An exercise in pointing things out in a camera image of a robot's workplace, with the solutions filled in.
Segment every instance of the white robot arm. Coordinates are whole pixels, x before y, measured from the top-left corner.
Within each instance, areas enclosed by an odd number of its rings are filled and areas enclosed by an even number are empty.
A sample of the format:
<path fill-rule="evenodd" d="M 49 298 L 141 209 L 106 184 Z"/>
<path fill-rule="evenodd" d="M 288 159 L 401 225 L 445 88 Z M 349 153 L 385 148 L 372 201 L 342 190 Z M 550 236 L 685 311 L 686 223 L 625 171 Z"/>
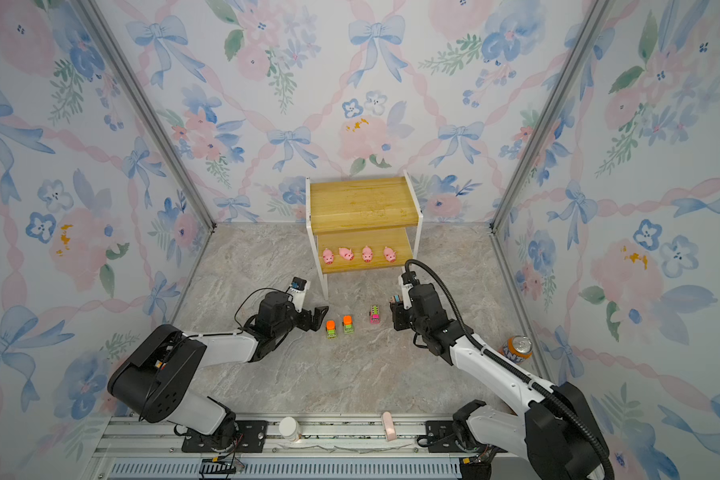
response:
<path fill-rule="evenodd" d="M 294 277 L 286 292 L 271 289 L 259 312 L 235 332 L 158 326 L 115 371 L 107 390 L 150 423 L 168 420 L 187 427 L 189 436 L 201 436 L 211 449 L 227 449 L 238 435 L 235 414 L 189 388 L 195 371 L 219 363 L 258 362 L 294 327 L 319 330 L 328 308 L 304 310 L 308 288 L 307 281 Z"/>
<path fill-rule="evenodd" d="M 456 320 L 448 318 L 434 286 L 416 279 L 412 265 L 439 284 Z M 569 383 L 556 386 L 500 355 L 464 324 L 451 293 L 432 269 L 418 260 L 408 260 L 404 269 L 402 295 L 390 305 L 394 328 L 413 330 L 414 344 L 480 380 L 516 414 L 470 402 L 454 414 L 455 441 L 461 448 L 503 448 L 526 458 L 542 480 L 587 478 L 600 465 L 605 478 L 612 479 L 608 447 L 581 391 Z M 424 345 L 416 343 L 419 337 Z"/>

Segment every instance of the wooden shelf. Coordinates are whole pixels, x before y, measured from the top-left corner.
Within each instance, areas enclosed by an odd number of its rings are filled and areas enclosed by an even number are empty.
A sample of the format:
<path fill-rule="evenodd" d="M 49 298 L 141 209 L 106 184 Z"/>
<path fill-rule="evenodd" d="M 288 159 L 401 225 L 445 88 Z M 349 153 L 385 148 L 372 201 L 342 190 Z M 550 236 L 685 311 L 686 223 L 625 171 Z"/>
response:
<path fill-rule="evenodd" d="M 315 235 L 418 225 L 418 212 L 405 177 L 327 182 L 310 187 Z"/>
<path fill-rule="evenodd" d="M 324 274 L 370 270 L 387 266 L 403 266 L 406 260 L 413 258 L 411 244 L 408 242 L 408 235 L 404 227 L 323 234 L 318 235 L 317 241 L 320 265 Z M 373 250 L 373 260 L 369 263 L 365 263 L 362 259 L 362 249 L 366 245 Z M 355 259 L 344 260 L 341 258 L 338 254 L 340 246 L 351 248 L 355 254 Z M 397 252 L 397 259 L 394 262 L 387 262 L 387 259 L 384 258 L 385 246 Z M 326 248 L 333 252 L 333 264 L 327 265 L 322 260 L 322 251 Z"/>

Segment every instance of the toy car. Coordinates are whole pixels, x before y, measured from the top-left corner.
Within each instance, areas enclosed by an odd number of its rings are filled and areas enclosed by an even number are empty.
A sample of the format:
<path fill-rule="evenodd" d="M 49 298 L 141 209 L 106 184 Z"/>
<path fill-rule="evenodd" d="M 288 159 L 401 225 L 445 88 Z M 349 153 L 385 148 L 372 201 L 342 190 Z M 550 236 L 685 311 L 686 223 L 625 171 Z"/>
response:
<path fill-rule="evenodd" d="M 378 314 L 378 305 L 374 305 L 371 307 L 371 323 L 379 323 L 382 321 L 382 317 Z"/>

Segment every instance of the floral wallpaper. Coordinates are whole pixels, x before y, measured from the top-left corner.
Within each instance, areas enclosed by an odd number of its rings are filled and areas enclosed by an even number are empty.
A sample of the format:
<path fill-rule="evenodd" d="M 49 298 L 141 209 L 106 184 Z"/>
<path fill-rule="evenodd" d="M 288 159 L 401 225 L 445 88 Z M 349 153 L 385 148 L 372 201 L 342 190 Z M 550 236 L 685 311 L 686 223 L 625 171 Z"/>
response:
<path fill-rule="evenodd" d="M 720 478 L 720 2 L 614 3 L 499 235 L 616 476 Z"/>
<path fill-rule="evenodd" d="M 425 219 L 490 220 L 589 6 L 99 2 L 209 210 L 245 222 L 304 221 L 306 177 L 403 170 Z"/>
<path fill-rule="evenodd" d="M 67 2 L 0 0 L 0 479 L 77 478 L 207 228 Z"/>

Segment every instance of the soda can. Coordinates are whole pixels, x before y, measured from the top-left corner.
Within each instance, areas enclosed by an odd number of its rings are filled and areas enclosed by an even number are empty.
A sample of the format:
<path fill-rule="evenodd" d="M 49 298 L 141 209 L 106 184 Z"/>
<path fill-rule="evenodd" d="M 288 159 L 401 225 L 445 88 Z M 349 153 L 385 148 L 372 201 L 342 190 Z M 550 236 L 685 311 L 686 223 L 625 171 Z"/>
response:
<path fill-rule="evenodd" d="M 501 347 L 501 351 L 505 357 L 514 363 L 520 363 L 526 360 L 533 353 L 533 343 L 526 336 L 516 335 L 510 337 L 504 346 Z"/>

